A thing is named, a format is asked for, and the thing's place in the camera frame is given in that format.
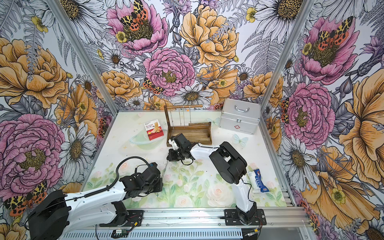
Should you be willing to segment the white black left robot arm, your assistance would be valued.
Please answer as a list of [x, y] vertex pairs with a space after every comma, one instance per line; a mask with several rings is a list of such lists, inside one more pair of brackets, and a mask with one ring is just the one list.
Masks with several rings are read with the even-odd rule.
[[57, 240], [62, 235], [81, 228], [134, 226], [137, 218], [123, 201], [162, 191], [163, 182], [157, 163], [145, 162], [143, 172], [116, 177], [105, 187], [66, 194], [57, 190], [28, 215], [32, 240]]

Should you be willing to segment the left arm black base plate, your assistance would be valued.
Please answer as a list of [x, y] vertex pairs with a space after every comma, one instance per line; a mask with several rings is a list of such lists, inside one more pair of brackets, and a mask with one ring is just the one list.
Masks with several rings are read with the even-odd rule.
[[140, 227], [144, 211], [124, 210], [118, 212], [115, 218], [107, 224], [99, 224], [100, 227]]

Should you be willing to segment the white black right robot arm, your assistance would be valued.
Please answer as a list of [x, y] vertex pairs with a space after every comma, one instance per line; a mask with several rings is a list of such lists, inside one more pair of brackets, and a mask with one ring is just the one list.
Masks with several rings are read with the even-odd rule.
[[183, 161], [185, 159], [210, 160], [224, 181], [231, 185], [236, 200], [234, 211], [225, 210], [225, 220], [229, 225], [263, 226], [258, 216], [257, 203], [250, 200], [250, 184], [244, 177], [247, 174], [247, 162], [228, 142], [219, 146], [207, 146], [200, 143], [191, 143], [183, 134], [178, 134], [168, 140], [171, 145], [167, 160], [169, 162]]

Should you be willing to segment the wooden jewelry display stand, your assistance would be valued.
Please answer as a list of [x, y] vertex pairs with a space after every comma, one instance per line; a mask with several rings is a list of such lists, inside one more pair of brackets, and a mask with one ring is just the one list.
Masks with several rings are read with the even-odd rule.
[[[212, 140], [212, 134], [211, 134], [211, 122], [201, 122], [201, 123], [192, 123], [192, 110], [195, 110], [197, 108], [202, 108], [203, 105], [184, 105], [184, 106], [164, 106], [164, 113], [166, 116], [167, 121], [167, 146], [171, 147], [170, 139], [171, 137], [175, 137], [178, 134], [183, 134], [187, 140], [190, 142], [198, 142], [203, 145], [211, 145]], [[179, 114], [180, 117], [180, 125], [175, 126], [172, 119], [172, 110], [178, 110], [180, 112], [181, 109], [188, 109], [189, 110], [189, 116], [190, 116], [190, 123], [185, 124], [184, 121], [181, 121], [181, 114]]]

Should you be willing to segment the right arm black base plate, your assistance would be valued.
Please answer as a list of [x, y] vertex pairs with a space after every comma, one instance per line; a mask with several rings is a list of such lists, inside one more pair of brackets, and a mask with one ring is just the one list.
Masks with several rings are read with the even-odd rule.
[[267, 220], [263, 209], [257, 209], [253, 215], [251, 212], [243, 213], [237, 209], [225, 209], [224, 216], [226, 226], [266, 226]]

